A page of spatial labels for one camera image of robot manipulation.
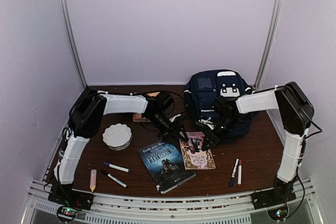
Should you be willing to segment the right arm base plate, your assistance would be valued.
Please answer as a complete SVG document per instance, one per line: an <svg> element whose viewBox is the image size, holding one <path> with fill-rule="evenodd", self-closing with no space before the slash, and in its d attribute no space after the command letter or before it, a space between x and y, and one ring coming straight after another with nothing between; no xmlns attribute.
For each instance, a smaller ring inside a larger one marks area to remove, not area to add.
<svg viewBox="0 0 336 224"><path fill-rule="evenodd" d="M288 201L295 200L296 194L294 192L290 192L285 196L276 196L273 188L266 190L257 189L252 193L251 199L254 209L256 210L285 204Z"/></svg>

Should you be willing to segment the navy blue student backpack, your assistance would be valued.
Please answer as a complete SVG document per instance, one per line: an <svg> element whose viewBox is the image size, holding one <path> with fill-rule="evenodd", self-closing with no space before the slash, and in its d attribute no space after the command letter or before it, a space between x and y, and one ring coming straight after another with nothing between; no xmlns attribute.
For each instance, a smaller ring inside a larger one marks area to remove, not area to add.
<svg viewBox="0 0 336 224"><path fill-rule="evenodd" d="M253 87L233 70L207 70L192 75L184 88L186 107L192 119L208 119L223 126L223 141L245 136L255 112L240 114L235 100L252 94Z"/></svg>

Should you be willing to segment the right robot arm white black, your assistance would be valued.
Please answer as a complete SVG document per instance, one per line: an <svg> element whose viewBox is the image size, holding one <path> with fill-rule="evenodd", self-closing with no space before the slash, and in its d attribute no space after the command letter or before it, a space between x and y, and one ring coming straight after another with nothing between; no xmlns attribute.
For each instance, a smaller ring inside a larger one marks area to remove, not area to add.
<svg viewBox="0 0 336 224"><path fill-rule="evenodd" d="M203 150L212 148L224 138L236 123L239 115L250 112L278 110L286 134L282 160L274 179L274 188L269 192L272 203L279 204L289 198L293 184L298 179L298 168L304 157L306 141L311 136L309 128L314 124L314 107L302 89L294 81L235 99L217 97L213 108L221 117L219 124L205 127Z"/></svg>

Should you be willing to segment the pink illustrated paperback book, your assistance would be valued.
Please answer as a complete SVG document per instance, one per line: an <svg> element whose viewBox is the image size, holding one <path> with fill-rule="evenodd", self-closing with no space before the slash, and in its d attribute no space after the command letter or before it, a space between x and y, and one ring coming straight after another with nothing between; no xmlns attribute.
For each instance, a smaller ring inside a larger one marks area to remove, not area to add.
<svg viewBox="0 0 336 224"><path fill-rule="evenodd" d="M215 169L215 161L211 150L202 150L204 134L202 132L186 132L188 142L180 141L184 167L187 170Z"/></svg>

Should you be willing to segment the blue Wuthering Heights book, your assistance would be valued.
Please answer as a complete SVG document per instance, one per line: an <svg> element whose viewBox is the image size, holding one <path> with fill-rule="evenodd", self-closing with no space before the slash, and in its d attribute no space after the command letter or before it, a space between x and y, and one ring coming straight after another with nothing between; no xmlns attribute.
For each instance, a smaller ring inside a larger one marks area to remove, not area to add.
<svg viewBox="0 0 336 224"><path fill-rule="evenodd" d="M139 149L138 153L161 194L196 176L195 171L185 169L182 154L172 144L158 141Z"/></svg>

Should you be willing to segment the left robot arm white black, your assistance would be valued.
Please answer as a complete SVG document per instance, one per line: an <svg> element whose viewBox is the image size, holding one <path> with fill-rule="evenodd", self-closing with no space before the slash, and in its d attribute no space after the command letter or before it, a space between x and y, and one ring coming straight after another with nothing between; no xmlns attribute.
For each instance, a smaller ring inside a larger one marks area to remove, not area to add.
<svg viewBox="0 0 336 224"><path fill-rule="evenodd" d="M142 114L160 131L158 136L163 141L174 145L187 141L181 115L168 119L164 114L173 102L171 91L157 91L153 97L147 93L113 94L86 88L70 109L69 120L63 130L66 145L59 151L59 160L51 179L56 198L64 205L75 201L72 185L78 162L107 114Z"/></svg>

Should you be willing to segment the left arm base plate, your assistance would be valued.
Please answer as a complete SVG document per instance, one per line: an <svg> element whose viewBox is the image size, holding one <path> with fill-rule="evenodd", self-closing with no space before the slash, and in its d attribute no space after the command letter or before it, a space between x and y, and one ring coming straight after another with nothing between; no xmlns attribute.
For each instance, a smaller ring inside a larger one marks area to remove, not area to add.
<svg viewBox="0 0 336 224"><path fill-rule="evenodd" d="M52 186L48 200L80 210L90 210L93 202L93 194L72 190L70 187L60 187L58 185Z"/></svg>

